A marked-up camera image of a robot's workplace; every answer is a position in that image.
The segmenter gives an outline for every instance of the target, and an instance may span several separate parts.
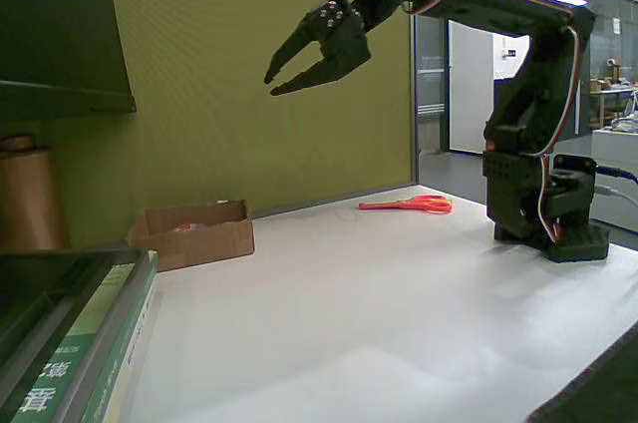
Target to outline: black cable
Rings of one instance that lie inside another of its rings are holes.
[[[633,181],[638,185],[638,177],[634,176],[631,172],[623,171],[617,167],[605,167],[605,166],[597,166],[596,173],[601,176],[609,176],[615,177],[619,179],[627,179],[628,181]]]

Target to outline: copper roll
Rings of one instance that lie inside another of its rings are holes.
[[[29,136],[5,139],[0,149],[2,250],[68,247],[49,152],[37,149]]]

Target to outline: scissors handle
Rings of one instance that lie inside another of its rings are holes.
[[[452,201],[443,196],[416,196],[407,201],[386,202],[382,204],[359,204],[359,210],[361,211],[381,211],[392,209],[450,213],[452,211]]]

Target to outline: green wall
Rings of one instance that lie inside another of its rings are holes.
[[[405,15],[369,36],[373,59],[341,83],[276,99],[263,85],[321,1],[115,0],[138,113],[39,129],[73,245],[123,237],[147,207],[245,198],[260,211],[408,183]],[[319,59],[307,52],[284,78]]]

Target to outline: desk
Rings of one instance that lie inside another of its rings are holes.
[[[597,92],[591,92],[589,95],[590,96],[598,96],[599,99],[599,107],[598,107],[598,111],[599,111],[599,121],[600,121],[600,126],[599,128],[602,129],[603,127],[605,127],[605,96],[609,96],[609,95],[620,95],[620,94],[627,94],[627,93],[632,93],[638,91],[638,88],[636,87],[628,87],[627,89],[612,89],[609,91],[597,91]]]
[[[634,251],[556,264],[494,242],[478,204],[359,201],[259,219],[255,255],[161,274],[124,421],[520,422],[638,319]]]
[[[600,166],[618,167],[638,175],[638,134],[594,131],[591,157]],[[611,187],[638,201],[638,186],[632,181],[596,176],[596,183]],[[591,217],[638,232],[638,210],[623,199],[595,196]]]

